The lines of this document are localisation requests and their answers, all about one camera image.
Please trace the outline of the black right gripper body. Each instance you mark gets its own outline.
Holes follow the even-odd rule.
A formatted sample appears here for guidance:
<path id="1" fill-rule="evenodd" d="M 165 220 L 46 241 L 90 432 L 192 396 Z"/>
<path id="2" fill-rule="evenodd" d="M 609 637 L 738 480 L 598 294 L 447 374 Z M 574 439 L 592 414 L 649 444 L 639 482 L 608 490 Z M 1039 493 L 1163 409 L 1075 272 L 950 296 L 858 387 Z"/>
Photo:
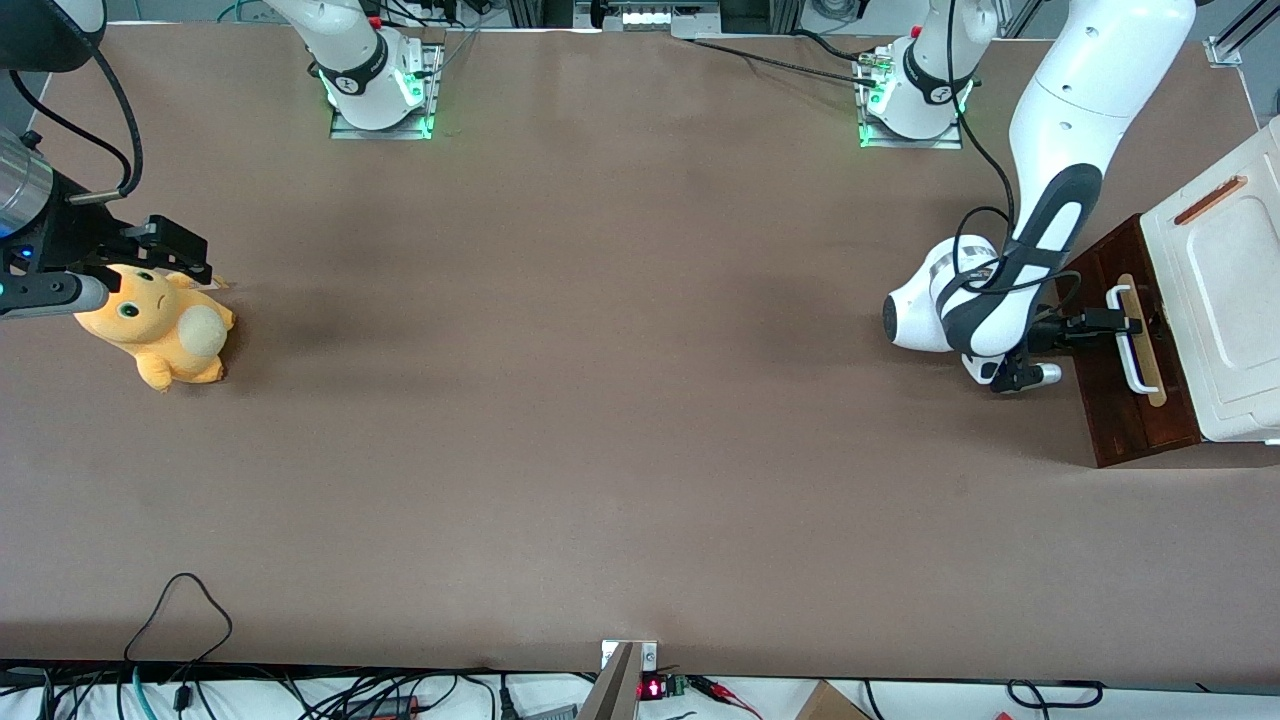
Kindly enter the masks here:
<path id="1" fill-rule="evenodd" d="M 82 186 L 58 170 L 37 184 L 47 190 L 40 205 L 24 199 L 22 215 L 3 211 L 3 273 L 82 272 L 87 266 L 124 264 L 150 268 L 141 247 L 124 236 L 131 225 L 118 220 L 102 204 L 72 205 L 68 195 Z"/>

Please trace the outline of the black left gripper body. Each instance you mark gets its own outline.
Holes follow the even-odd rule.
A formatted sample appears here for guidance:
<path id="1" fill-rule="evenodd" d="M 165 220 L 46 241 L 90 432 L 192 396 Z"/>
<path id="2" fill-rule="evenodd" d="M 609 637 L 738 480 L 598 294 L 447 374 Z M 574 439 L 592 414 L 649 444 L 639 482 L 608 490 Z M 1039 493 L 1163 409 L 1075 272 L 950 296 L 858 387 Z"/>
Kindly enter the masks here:
<path id="1" fill-rule="evenodd" d="M 1073 351 L 1082 340 L 1083 315 L 1062 315 L 1051 313 L 1034 319 L 1028 328 L 1029 354 L 1053 354 Z"/>

